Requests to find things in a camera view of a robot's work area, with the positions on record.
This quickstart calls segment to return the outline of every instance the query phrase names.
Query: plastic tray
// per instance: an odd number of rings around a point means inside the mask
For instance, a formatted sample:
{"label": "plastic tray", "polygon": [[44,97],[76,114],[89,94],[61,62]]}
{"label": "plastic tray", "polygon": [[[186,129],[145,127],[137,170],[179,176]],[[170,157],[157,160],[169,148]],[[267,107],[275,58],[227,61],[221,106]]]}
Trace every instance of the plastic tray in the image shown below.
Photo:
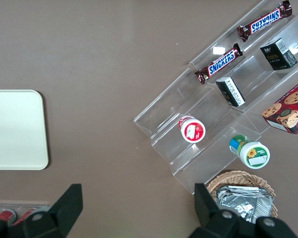
{"label": "plastic tray", "polygon": [[41,95],[0,90],[0,170],[41,170],[47,164]]}

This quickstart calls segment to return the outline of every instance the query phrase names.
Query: round plastic container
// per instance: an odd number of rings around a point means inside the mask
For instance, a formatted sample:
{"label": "round plastic container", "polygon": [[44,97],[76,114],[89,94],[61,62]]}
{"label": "round plastic container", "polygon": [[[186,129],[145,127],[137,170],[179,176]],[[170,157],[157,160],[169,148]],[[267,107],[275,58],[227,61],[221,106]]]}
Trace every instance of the round plastic container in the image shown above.
{"label": "round plastic container", "polygon": [[205,126],[193,116],[186,115],[179,120],[183,138],[190,143],[197,143],[205,136]]}
{"label": "round plastic container", "polygon": [[257,141],[248,140],[245,135],[237,135],[229,142],[229,149],[251,169],[260,169],[270,159],[268,148]]}
{"label": "round plastic container", "polygon": [[5,209],[0,213],[0,221],[5,221],[8,226],[11,226],[16,219],[16,214],[10,209]]}

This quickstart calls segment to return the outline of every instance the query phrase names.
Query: candy bar wrapper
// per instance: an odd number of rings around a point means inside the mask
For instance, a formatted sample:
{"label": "candy bar wrapper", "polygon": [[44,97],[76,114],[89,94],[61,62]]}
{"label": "candy bar wrapper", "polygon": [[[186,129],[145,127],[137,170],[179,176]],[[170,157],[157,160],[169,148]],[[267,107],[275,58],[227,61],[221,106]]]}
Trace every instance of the candy bar wrapper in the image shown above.
{"label": "candy bar wrapper", "polygon": [[278,5],[278,7],[271,12],[268,12],[266,15],[259,17],[245,26],[239,26],[237,28],[238,34],[243,42],[245,42],[249,36],[280,19],[291,16],[292,13],[293,9],[289,1],[283,1]]}
{"label": "candy bar wrapper", "polygon": [[213,61],[208,66],[200,69],[195,73],[195,75],[198,77],[200,83],[205,84],[205,82],[211,78],[214,74],[219,72],[221,69],[228,66],[230,63],[232,63],[234,60],[237,59],[237,57],[242,56],[243,52],[240,50],[238,44],[234,44],[233,48],[224,53],[220,58]]}

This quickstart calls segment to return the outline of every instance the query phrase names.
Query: cookie box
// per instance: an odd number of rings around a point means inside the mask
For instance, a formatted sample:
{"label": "cookie box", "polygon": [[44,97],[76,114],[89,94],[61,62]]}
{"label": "cookie box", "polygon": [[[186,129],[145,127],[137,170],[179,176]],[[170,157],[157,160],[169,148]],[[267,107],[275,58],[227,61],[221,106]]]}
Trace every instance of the cookie box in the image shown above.
{"label": "cookie box", "polygon": [[262,113],[272,127],[298,134],[298,84]]}

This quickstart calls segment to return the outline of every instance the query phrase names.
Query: silver foil packet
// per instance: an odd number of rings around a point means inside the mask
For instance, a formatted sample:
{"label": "silver foil packet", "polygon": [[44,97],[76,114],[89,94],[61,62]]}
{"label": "silver foil packet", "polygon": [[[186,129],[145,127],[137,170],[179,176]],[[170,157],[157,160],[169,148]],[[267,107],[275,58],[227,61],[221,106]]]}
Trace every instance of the silver foil packet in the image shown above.
{"label": "silver foil packet", "polygon": [[269,217],[274,198],[265,188],[223,186],[217,190],[220,207],[234,208],[246,221],[254,223],[259,217]]}

